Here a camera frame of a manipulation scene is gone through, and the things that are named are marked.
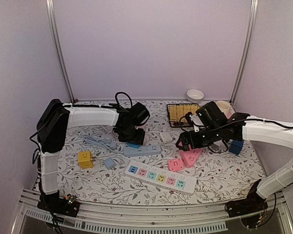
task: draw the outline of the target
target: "white wall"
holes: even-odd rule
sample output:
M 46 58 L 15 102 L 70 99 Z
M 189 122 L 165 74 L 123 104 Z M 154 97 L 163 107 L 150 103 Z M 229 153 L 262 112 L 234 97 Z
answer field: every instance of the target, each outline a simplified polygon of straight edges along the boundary
M 28 137 L 52 98 L 68 101 L 44 0 L 0 0 L 0 234 L 37 175 Z
M 74 95 L 230 99 L 251 0 L 57 0 Z
M 236 109 L 259 117 L 293 121 L 293 0 L 260 0 L 251 50 Z M 256 143 L 268 174 L 293 151 Z M 284 190 L 293 218 L 293 185 Z

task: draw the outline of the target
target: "floral tablecloth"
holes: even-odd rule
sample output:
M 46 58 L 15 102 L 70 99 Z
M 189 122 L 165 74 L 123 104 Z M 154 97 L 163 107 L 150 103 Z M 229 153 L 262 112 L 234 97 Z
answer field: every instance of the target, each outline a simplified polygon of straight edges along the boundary
M 184 195 L 136 181 L 124 174 L 129 160 L 134 159 L 168 170 L 168 161 L 179 158 L 174 143 L 181 130 L 171 128 L 168 122 L 166 105 L 186 103 L 185 101 L 140 101 L 151 113 L 145 125 L 147 144 L 160 144 L 159 155 L 127 158 L 122 155 L 124 143 L 118 142 L 112 134 L 112 127 L 84 126 L 67 130 L 65 146 L 58 162 L 58 187 L 61 195 L 74 194 L 79 200 L 126 204 L 126 205 L 182 205 L 226 201 L 245 197 L 251 184 L 264 176 L 260 161 L 252 147 L 245 141 L 240 155 L 229 152 L 214 154 L 204 149 L 192 168 L 185 168 L 180 173 L 198 178 L 194 195 Z M 108 104 L 98 101 L 95 104 Z M 173 137 L 172 143 L 163 143 L 160 132 L 168 132 Z M 119 154 L 96 146 L 83 144 L 82 136 L 112 139 L 117 142 Z M 90 150 L 95 166 L 81 169 L 78 165 L 78 152 Z M 112 158 L 116 168 L 108 170 L 103 161 Z

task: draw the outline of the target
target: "white power strip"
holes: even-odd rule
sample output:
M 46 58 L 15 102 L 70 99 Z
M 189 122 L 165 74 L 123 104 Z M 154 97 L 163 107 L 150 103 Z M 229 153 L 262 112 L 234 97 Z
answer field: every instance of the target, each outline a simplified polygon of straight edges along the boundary
M 197 178 L 192 176 L 153 167 L 135 160 L 129 162 L 125 175 L 144 183 L 186 195 L 194 194 L 197 180 Z

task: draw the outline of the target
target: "metal frame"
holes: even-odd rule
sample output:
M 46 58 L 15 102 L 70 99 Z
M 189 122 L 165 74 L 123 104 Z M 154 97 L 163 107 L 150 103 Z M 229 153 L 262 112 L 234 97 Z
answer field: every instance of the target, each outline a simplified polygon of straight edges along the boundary
M 39 210 L 39 192 L 24 189 L 19 200 L 21 207 L 15 223 L 21 224 L 24 215 L 45 222 L 51 222 L 48 212 Z M 277 211 L 279 211 L 285 234 L 293 234 L 293 222 L 286 205 L 282 192 L 277 194 Z M 267 199 L 269 208 L 272 210 L 274 197 Z M 179 233 L 215 233 L 216 227 L 224 231 L 226 221 L 240 219 L 254 215 L 229 218 L 224 210 L 224 202 L 198 205 L 179 206 L 130 206 L 104 204 L 80 201 L 80 211 L 76 218 L 62 216 L 65 218 L 62 226 L 101 234 L 131 233 L 131 234 L 176 234 Z M 19 234 L 20 227 L 14 229 L 12 234 Z
M 64 63 L 64 57 L 63 57 L 63 53 L 62 53 L 62 49 L 61 49 L 57 23 L 56 23 L 56 19 L 55 19 L 53 0 L 46 0 L 46 5 L 47 5 L 47 11 L 48 11 L 48 17 L 49 17 L 52 38 L 54 41 L 55 50 L 57 52 L 65 89 L 66 89 L 66 92 L 67 92 L 67 95 L 68 95 L 70 102 L 73 103 L 75 101 L 75 97 L 73 94 L 72 86 L 70 85 L 70 82 L 69 82 L 67 70 L 66 70 L 65 63 Z
M 232 91 L 232 95 L 230 98 L 230 102 L 232 105 L 234 105 L 236 102 L 238 92 L 239 92 L 241 82 L 242 82 L 242 77 L 243 77 L 244 70 L 245 70 L 245 65 L 247 63 L 247 58 L 248 58 L 250 45 L 251 45 L 251 39 L 253 36 L 255 22 L 256 22 L 257 8 L 258 8 L 258 0 L 252 0 L 250 17 L 249 17 L 249 24 L 248 24 L 247 36 L 246 36 L 246 40 L 245 40 L 245 44 L 244 44 L 243 54 L 242 54 L 242 58 L 241 58 L 241 62 L 240 62 L 239 70 L 238 70 L 238 75 L 237 75 L 237 78 L 236 78 L 236 81 L 234 84 L 234 88 Z

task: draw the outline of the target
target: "pastel power strip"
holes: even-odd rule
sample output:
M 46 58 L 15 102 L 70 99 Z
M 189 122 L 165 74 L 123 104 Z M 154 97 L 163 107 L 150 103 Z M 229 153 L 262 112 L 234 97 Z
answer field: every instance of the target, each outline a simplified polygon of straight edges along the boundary
M 145 163 L 131 160 L 125 170 L 125 175 L 160 187 L 186 195 L 194 194 L 197 178 L 153 167 Z
M 161 152 L 160 145 L 140 146 L 139 148 L 125 147 L 125 157 L 138 157 L 144 155 L 158 155 Z

